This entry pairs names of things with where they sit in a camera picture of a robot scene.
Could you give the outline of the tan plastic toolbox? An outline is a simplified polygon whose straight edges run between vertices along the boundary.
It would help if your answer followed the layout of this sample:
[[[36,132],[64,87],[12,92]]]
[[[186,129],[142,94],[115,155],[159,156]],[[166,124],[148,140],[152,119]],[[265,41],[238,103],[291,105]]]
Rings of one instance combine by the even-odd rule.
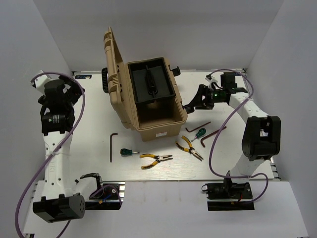
[[[175,80],[180,69],[171,69],[164,57],[125,63],[111,28],[104,50],[102,87],[123,126],[143,141],[177,136],[188,118]]]

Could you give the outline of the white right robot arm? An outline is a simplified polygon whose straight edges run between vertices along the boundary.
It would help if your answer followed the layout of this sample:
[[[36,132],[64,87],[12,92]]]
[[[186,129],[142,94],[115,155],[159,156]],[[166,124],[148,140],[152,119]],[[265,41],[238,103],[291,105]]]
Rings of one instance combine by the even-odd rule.
[[[224,129],[235,114],[238,114],[245,123],[242,138],[242,155],[236,165],[223,175],[222,178],[230,181],[224,184],[224,193],[231,198],[241,193],[240,184],[257,176],[255,171],[265,161],[280,151],[281,120],[278,116],[270,116],[261,110],[252,100],[254,89],[247,91],[238,87],[236,77],[241,73],[231,69],[224,69],[220,76],[220,83],[207,75],[210,85],[201,84],[190,103],[184,105],[187,113],[195,110],[211,110],[216,103],[227,103],[233,112],[220,127]]]

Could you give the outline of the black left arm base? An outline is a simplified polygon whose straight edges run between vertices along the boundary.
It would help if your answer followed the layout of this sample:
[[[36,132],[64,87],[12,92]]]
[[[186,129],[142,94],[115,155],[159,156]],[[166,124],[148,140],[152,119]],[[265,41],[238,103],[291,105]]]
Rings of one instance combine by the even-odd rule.
[[[120,210],[125,183],[106,182],[98,173],[90,173],[74,180],[73,192],[84,197],[86,210]]]

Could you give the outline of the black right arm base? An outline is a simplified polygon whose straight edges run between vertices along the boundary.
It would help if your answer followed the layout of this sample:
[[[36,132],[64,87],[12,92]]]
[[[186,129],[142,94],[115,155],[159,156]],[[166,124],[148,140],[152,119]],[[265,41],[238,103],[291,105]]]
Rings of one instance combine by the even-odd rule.
[[[202,192],[207,195],[208,211],[252,211],[255,209],[250,184],[223,182],[206,183]]]

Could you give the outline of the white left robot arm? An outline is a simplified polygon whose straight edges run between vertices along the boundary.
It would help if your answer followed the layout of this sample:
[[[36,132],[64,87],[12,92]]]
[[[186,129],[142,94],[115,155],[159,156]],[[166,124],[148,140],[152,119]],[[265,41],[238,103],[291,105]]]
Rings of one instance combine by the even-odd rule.
[[[69,153],[75,124],[74,105],[81,97],[80,87],[71,79],[51,79],[43,73],[31,82],[41,92],[40,118],[45,143],[45,177],[41,199],[33,212],[48,223],[80,218],[79,202],[70,181]]]

